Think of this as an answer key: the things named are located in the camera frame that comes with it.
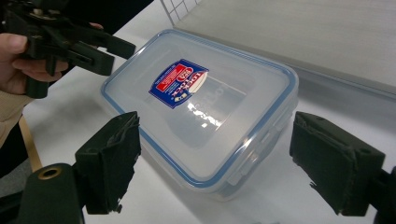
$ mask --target wire rack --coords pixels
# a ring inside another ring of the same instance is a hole
[[[161,0],[163,8],[173,26],[200,2],[201,0]]]

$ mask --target plastic food container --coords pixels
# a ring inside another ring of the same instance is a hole
[[[231,199],[297,105],[289,67],[177,30],[154,36],[103,85],[137,111],[143,149],[181,186]]]

